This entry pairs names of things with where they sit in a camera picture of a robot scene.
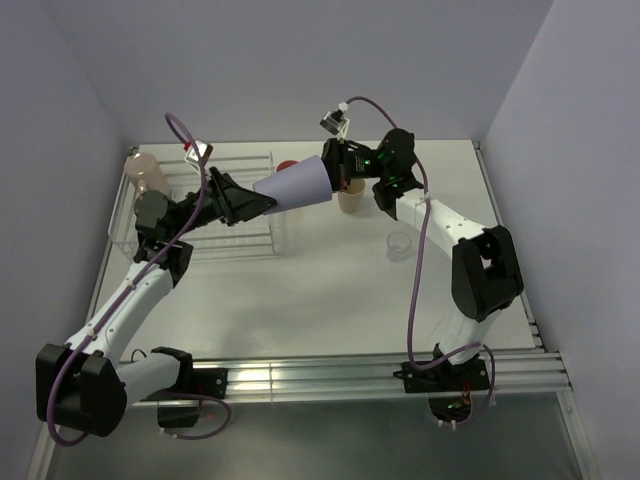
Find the pink ceramic mug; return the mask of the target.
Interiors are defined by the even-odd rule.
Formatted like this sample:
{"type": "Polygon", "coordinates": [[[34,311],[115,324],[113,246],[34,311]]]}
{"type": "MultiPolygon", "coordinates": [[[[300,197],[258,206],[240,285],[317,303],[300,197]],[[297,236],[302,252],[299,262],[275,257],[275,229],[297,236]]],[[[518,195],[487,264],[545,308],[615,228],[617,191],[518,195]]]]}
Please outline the pink ceramic mug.
{"type": "Polygon", "coordinates": [[[166,196],[171,189],[156,157],[149,153],[135,153],[124,164],[124,174],[133,185],[136,193],[158,191],[166,196]]]}

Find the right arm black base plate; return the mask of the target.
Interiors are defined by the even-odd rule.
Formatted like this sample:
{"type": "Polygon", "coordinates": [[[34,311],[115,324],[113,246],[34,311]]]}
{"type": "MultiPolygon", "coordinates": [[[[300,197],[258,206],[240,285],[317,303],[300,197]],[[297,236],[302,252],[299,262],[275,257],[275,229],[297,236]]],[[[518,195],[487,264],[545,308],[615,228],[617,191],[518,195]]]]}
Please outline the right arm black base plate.
{"type": "Polygon", "coordinates": [[[451,365],[445,361],[429,370],[417,370],[404,362],[393,377],[403,382],[408,394],[484,391],[491,385],[486,363],[478,355],[463,364],[451,365]]]}

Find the purple plastic cup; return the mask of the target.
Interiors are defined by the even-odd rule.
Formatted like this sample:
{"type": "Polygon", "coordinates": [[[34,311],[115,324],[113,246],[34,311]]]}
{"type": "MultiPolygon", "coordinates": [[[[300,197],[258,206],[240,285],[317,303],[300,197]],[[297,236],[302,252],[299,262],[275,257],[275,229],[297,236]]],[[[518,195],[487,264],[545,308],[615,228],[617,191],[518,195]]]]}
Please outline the purple plastic cup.
{"type": "Polygon", "coordinates": [[[324,203],[333,196],[329,175],[319,156],[309,157],[255,182],[253,190],[276,201],[266,215],[324,203]]]}

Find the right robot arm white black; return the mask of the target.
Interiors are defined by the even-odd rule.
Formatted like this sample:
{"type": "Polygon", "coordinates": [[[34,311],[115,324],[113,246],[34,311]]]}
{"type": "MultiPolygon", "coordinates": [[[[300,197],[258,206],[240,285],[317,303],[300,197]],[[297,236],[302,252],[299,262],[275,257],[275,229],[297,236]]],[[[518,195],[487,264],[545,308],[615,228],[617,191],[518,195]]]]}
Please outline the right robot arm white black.
{"type": "Polygon", "coordinates": [[[468,374],[466,363],[483,346],[491,324],[522,293],[522,279],[508,229],[474,222],[431,196],[415,153],[412,133],[393,128],[376,148],[350,141],[342,128],[330,128],[322,161],[331,187],[344,192],[357,179],[371,179],[377,207],[392,219],[415,227],[419,240],[431,240],[451,261],[451,296],[456,306],[448,330],[428,363],[435,383],[452,390],[468,374]]]}

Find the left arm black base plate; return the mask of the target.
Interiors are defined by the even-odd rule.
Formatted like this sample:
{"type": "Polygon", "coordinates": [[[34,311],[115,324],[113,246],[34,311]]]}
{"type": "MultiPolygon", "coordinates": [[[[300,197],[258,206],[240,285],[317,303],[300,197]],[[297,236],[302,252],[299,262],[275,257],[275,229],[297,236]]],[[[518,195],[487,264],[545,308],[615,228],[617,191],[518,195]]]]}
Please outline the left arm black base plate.
{"type": "Polygon", "coordinates": [[[224,400],[227,384],[226,368],[195,368],[192,373],[190,392],[224,400]]]}

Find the beige plastic cup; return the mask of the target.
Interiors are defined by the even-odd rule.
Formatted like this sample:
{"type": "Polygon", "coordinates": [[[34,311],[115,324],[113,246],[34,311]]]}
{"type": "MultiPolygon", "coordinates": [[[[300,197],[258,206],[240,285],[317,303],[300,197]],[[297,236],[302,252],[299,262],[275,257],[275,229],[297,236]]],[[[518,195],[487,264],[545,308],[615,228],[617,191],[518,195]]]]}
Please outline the beige plastic cup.
{"type": "Polygon", "coordinates": [[[353,179],[350,184],[337,194],[339,208],[346,214],[359,210],[366,182],[363,179],[353,179]]]}

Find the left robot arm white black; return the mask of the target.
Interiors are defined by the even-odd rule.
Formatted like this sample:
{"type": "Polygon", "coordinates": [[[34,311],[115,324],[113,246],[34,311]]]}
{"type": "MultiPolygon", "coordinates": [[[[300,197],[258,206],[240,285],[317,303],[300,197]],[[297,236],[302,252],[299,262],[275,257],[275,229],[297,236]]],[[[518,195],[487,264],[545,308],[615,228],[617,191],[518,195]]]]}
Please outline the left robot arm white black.
{"type": "Polygon", "coordinates": [[[71,447],[89,435],[111,434],[129,406],[154,395],[207,400],[187,352],[156,347],[140,361],[118,364],[147,316],[186,273],[193,247],[182,236],[214,221],[234,225],[251,220],[277,204],[216,168],[202,170],[200,179],[199,190],[180,202],[155,190],[137,198],[138,250],[125,279],[83,330],[38,353],[37,414],[58,445],[71,447]]]}

